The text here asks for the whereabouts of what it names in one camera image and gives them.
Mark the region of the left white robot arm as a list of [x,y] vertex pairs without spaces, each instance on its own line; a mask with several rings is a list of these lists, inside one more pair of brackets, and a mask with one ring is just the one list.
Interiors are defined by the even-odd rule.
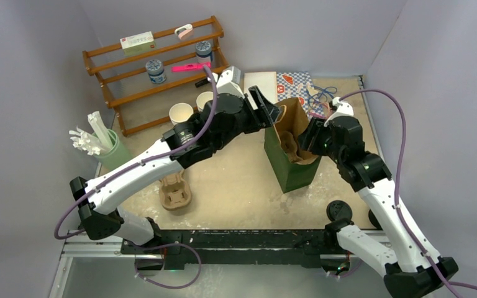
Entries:
[[211,158],[240,134],[274,126],[284,109],[268,101],[257,86],[249,94],[216,94],[202,111],[178,123],[150,148],[106,175],[76,190],[79,217],[91,240],[110,236],[156,252],[160,237],[154,221],[123,210],[121,204],[148,185]]

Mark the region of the green paper bag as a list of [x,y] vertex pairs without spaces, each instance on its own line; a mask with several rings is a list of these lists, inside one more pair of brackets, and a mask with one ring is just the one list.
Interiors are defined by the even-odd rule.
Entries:
[[291,132],[298,143],[298,136],[308,126],[309,119],[301,103],[295,97],[282,100],[276,105],[284,107],[284,114],[273,127],[265,130],[264,150],[281,191],[287,193],[308,186],[313,182],[321,157],[301,150],[299,146],[299,155],[304,161],[301,164],[289,162],[281,148],[279,133],[281,131]]

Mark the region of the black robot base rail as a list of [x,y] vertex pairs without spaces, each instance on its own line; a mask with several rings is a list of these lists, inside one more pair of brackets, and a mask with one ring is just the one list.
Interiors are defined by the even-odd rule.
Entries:
[[355,269],[352,253],[325,239],[321,229],[297,230],[162,230],[145,245],[124,240],[124,255],[157,255],[165,269],[187,264],[269,264],[320,268],[332,274]]

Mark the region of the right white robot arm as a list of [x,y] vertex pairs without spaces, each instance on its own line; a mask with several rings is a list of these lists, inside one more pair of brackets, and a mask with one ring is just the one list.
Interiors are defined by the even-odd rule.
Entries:
[[382,278],[392,297],[424,297],[441,288],[458,272],[452,257],[440,255],[394,196],[395,183],[382,158],[365,149],[363,129],[351,116],[313,118],[298,137],[299,145],[328,156],[342,179],[365,201],[391,248],[362,232],[351,220],[336,220],[324,235],[325,247],[356,254]]

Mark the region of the brown pulp cup carrier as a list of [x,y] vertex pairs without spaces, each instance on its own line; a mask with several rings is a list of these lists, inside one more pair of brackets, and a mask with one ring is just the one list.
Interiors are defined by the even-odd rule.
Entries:
[[299,155],[299,145],[296,142],[294,135],[288,131],[281,131],[279,133],[281,148],[285,152],[290,163],[301,164],[304,159]]

